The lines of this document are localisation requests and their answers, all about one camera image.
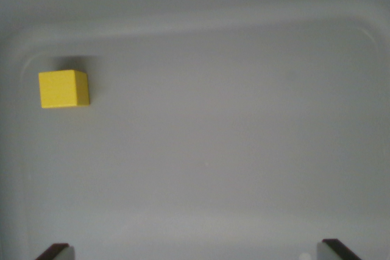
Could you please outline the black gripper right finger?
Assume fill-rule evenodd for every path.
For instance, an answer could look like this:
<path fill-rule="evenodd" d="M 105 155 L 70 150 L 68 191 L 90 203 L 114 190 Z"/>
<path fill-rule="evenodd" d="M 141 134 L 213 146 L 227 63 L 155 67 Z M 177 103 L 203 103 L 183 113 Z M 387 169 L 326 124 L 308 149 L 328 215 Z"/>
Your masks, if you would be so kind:
<path fill-rule="evenodd" d="M 323 239 L 317 244 L 317 260 L 361 260 L 339 239 Z"/>

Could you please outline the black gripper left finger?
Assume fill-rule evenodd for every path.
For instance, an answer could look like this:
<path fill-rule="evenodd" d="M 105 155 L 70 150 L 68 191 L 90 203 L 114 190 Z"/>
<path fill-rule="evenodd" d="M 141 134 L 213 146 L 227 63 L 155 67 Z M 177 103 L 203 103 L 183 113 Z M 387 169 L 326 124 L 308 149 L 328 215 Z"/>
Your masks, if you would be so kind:
<path fill-rule="evenodd" d="M 68 243 L 54 243 L 36 260 L 75 260 L 75 250 Z"/>

